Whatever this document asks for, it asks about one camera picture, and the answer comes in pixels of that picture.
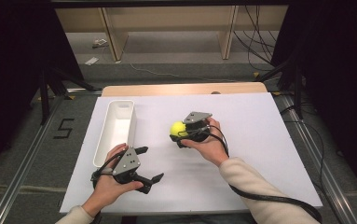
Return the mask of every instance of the white plastic bin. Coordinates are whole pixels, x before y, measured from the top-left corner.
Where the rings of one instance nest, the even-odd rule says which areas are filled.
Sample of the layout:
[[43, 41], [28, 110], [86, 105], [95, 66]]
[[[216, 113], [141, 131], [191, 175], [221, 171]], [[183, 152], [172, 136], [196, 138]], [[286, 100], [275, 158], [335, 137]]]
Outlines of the white plastic bin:
[[133, 101], [112, 101], [109, 104], [94, 155], [93, 164], [96, 167], [105, 163], [107, 153], [116, 145], [127, 143], [133, 146], [136, 121]]

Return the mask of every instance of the white tabletop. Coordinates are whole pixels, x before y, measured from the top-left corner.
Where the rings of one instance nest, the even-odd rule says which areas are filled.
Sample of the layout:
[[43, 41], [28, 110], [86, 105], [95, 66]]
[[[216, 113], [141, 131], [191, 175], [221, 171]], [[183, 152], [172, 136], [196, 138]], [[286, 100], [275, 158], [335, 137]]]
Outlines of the white tabletop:
[[322, 203], [269, 93], [186, 96], [100, 97], [89, 123], [61, 212], [82, 204], [93, 191], [90, 182], [94, 153], [108, 104], [135, 103], [135, 147], [149, 147], [139, 155], [138, 175], [164, 173], [148, 194], [126, 193], [104, 208], [116, 215], [224, 213], [247, 210], [219, 175], [217, 167], [193, 148], [179, 148], [170, 127], [191, 111], [208, 112], [221, 122], [230, 157], [243, 158], [263, 177], [292, 198], [320, 207]]

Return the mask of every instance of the yellow ball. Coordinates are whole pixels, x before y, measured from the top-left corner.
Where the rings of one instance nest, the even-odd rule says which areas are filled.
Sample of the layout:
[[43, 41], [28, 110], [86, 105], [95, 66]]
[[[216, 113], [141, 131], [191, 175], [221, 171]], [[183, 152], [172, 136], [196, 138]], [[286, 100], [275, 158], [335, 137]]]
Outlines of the yellow ball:
[[186, 125], [182, 121], [176, 121], [170, 128], [170, 134], [177, 137], [187, 136]]

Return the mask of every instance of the sleeve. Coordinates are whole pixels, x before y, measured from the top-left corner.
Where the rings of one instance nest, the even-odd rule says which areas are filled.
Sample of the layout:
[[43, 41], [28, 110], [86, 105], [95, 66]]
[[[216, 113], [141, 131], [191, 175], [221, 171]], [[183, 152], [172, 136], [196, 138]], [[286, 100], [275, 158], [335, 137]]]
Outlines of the sleeve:
[[70, 212], [62, 217], [56, 224], [89, 224], [93, 221], [91, 217], [82, 206], [75, 206], [71, 208]]
[[[228, 184], [239, 190], [254, 194], [286, 197], [240, 158], [222, 162], [219, 166], [219, 172]], [[293, 204], [255, 201], [242, 197], [241, 199], [259, 224], [318, 223], [305, 210]]]

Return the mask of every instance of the cable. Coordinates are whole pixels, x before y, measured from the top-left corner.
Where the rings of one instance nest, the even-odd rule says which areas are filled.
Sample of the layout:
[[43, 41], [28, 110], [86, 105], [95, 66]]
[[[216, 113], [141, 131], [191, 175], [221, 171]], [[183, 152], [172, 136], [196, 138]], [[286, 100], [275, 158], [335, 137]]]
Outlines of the cable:
[[[254, 33], [253, 33], [252, 40], [254, 39], [254, 34], [257, 33], [257, 34], [259, 35], [259, 40], [260, 40], [260, 42], [263, 43], [263, 44], [262, 44], [262, 49], [263, 49], [263, 51], [265, 52], [265, 54], [266, 54], [268, 60], [270, 61], [270, 58], [268, 57], [268, 54], [266, 53], [266, 51], [265, 51], [265, 49], [264, 49], [264, 46], [265, 46], [266, 43], [265, 43], [265, 41], [263, 40], [263, 37], [260, 35], [260, 31], [259, 31], [259, 14], [260, 14], [260, 7], [259, 7], [259, 6], [256, 6], [256, 22], [254, 22], [254, 20], [253, 20], [253, 18], [252, 18], [252, 16], [251, 16], [251, 14], [250, 14], [250, 12], [249, 12], [247, 6], [245, 6], [245, 10], [247, 11], [248, 16], [249, 16], [249, 18], [250, 18], [250, 20], [251, 20], [251, 23], [253, 24], [253, 27], [254, 27]], [[268, 46], [265, 46], [265, 47], [266, 47], [268, 53], [270, 54], [270, 56], [272, 56], [271, 52], [268, 50]]]
[[102, 167], [100, 167], [98, 170], [96, 170], [95, 172], [93, 172], [93, 174], [91, 175], [91, 181], [93, 182], [93, 187], [96, 188], [97, 185], [97, 181], [99, 180], [102, 174], [103, 169], [109, 164], [109, 162], [111, 162], [112, 160], [116, 159], [117, 157], [122, 156], [123, 154], [125, 154], [125, 150], [115, 154], [113, 157], [111, 157], [110, 159], [108, 159]]
[[270, 31], [268, 31], [268, 33], [271, 35], [271, 37], [274, 39], [274, 41], [276, 41], [276, 42], [277, 42], [276, 37], [274, 37], [274, 35], [273, 35]]
[[290, 105], [290, 106], [286, 107], [285, 109], [280, 111], [280, 115], [284, 114], [285, 112], [287, 112], [287, 111], [289, 111], [291, 109], [295, 109], [295, 106], [294, 105]]
[[[247, 36], [247, 38], [251, 39], [251, 37], [248, 36], [247, 33], [245, 33], [245, 31], [242, 31], [242, 32], [245, 34], [245, 36]], [[270, 44], [262, 43], [262, 42], [259, 42], [259, 41], [257, 41], [257, 40], [254, 40], [254, 42], [257, 43], [257, 44], [266, 45], [266, 46], [268, 46], [268, 47], [275, 48], [274, 46], [272, 46], [272, 45], [270, 45]]]
[[130, 66], [137, 71], [143, 71], [143, 72], [147, 72], [153, 75], [157, 75], [157, 76], [170, 76], [170, 77], [180, 77], [180, 78], [195, 78], [195, 79], [201, 79], [201, 80], [206, 80], [206, 81], [225, 81], [225, 82], [238, 82], [238, 80], [233, 80], [233, 79], [219, 79], [219, 78], [206, 78], [206, 77], [184, 77], [184, 76], [178, 76], [175, 74], [171, 74], [171, 73], [156, 73], [156, 72], [152, 72], [150, 70], [147, 69], [143, 69], [143, 68], [136, 68], [134, 67], [134, 65], [132, 65], [132, 63], [130, 63]]
[[[216, 128], [218, 130], [218, 132], [220, 132], [223, 135], [222, 131], [220, 129], [218, 129], [217, 127], [214, 126], [210, 126], [213, 128]], [[215, 139], [217, 139], [219, 142], [221, 142], [221, 144], [224, 146], [225, 151], [227, 152], [227, 144], [225, 144], [224, 140], [222, 138], [220, 138], [219, 136], [216, 136], [213, 133], [206, 133], [204, 131], [202, 131], [201, 129], [199, 129], [201, 133], [204, 134], [208, 134], [209, 136], [214, 137]], [[309, 215], [311, 215], [314, 219], [316, 219], [318, 222], [322, 223], [322, 216], [320, 214], [320, 212], [314, 208], [312, 205], [299, 201], [297, 199], [293, 199], [293, 198], [288, 198], [288, 197], [280, 197], [280, 196], [269, 196], [269, 195], [261, 195], [261, 194], [253, 194], [253, 193], [249, 193], [249, 192], [245, 192], [242, 190], [239, 190], [231, 185], [229, 185], [231, 187], [231, 189], [239, 194], [241, 197], [247, 198], [247, 199], [251, 199], [251, 200], [257, 200], [257, 201], [267, 201], [267, 202], [274, 202], [274, 203], [289, 203], [289, 204], [293, 204], [293, 205], [297, 205], [300, 206], [301, 208], [303, 208], [307, 213], [309, 213]]]
[[335, 207], [332, 205], [332, 203], [330, 202], [330, 199], [328, 198], [327, 196], [327, 193], [326, 193], [326, 190], [324, 189], [324, 186], [323, 186], [323, 161], [324, 161], [324, 145], [323, 145], [323, 139], [322, 139], [322, 136], [321, 134], [314, 128], [312, 127], [311, 125], [303, 122], [303, 121], [294, 121], [294, 120], [288, 120], [288, 121], [284, 121], [285, 123], [298, 123], [298, 124], [302, 124], [302, 125], [305, 125], [306, 127], [309, 127], [311, 128], [319, 137], [320, 141], [321, 141], [321, 165], [320, 165], [320, 175], [319, 175], [319, 181], [320, 181], [320, 185], [316, 184], [313, 180], [311, 180], [312, 184], [317, 187], [321, 193], [324, 195], [326, 201], [329, 203], [329, 206], [331, 207], [332, 209], [332, 212], [334, 213], [338, 223], [342, 223], [339, 216], [337, 215], [337, 212], [336, 212], [336, 209]]
[[105, 47], [103, 47], [103, 50], [102, 50], [102, 56], [103, 56], [103, 59], [105, 60], [105, 62], [107, 62], [107, 60], [105, 59], [105, 57], [104, 57], [104, 51], [105, 51], [105, 49], [107, 48], [108, 46], [105, 46]]
[[268, 81], [271, 81], [271, 80], [274, 80], [274, 79], [279, 79], [279, 78], [280, 78], [280, 77], [270, 78], [270, 79], [268, 79], [268, 80], [264, 80], [263, 83], [268, 82]]
[[236, 34], [235, 31], [234, 31], [233, 33], [234, 33], [234, 35], [237, 37], [237, 39], [240, 41], [240, 43], [241, 43], [245, 48], [248, 49], [248, 51], [250, 51], [253, 55], [255, 55], [256, 57], [258, 57], [259, 59], [263, 60], [265, 63], [270, 63], [269, 60], [267, 60], [267, 59], [265, 59], [264, 57], [260, 56], [256, 51], [254, 51], [253, 49], [251, 49], [251, 47], [249, 47], [247, 44], [245, 44], [245, 43], [239, 38], [239, 36]]

